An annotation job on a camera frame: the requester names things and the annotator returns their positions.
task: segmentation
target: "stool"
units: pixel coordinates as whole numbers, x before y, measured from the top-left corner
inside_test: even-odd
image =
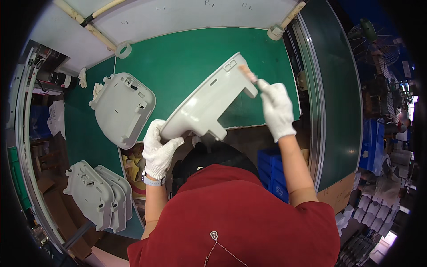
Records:
[[[49,154],[43,155],[41,157],[36,157],[36,163],[38,170],[42,173],[44,170],[54,169],[59,166],[59,164],[47,164],[46,160],[53,156],[59,155],[60,151],[56,150]]]

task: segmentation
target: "wristwatch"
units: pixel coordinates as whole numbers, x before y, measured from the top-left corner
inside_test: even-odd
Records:
[[[166,176],[163,177],[161,180],[153,181],[150,178],[147,177],[145,170],[142,171],[142,179],[146,185],[151,186],[162,186],[166,182]]]

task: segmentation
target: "green crate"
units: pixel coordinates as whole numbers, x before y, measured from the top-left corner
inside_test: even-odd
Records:
[[[31,203],[26,192],[21,168],[19,166],[18,153],[16,151],[16,147],[10,147],[7,150],[9,154],[10,172],[12,173],[16,194],[18,195],[19,201],[21,202],[22,209],[27,210],[31,207]]]

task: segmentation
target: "person's right hand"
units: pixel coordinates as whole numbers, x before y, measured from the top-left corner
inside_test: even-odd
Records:
[[[294,121],[292,102],[283,83],[270,85],[265,80],[259,79],[257,85],[262,91],[264,119],[274,142],[277,143],[280,137],[295,135],[296,131],[292,127]]]

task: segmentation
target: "white board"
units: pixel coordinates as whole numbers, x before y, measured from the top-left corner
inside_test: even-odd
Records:
[[[112,0],[66,0],[87,17]],[[136,43],[172,32],[208,27],[268,29],[280,24],[298,0],[127,0],[94,20],[94,26],[115,45]],[[36,24],[30,39],[71,59],[64,67],[80,71],[113,53],[60,8],[51,4]]]

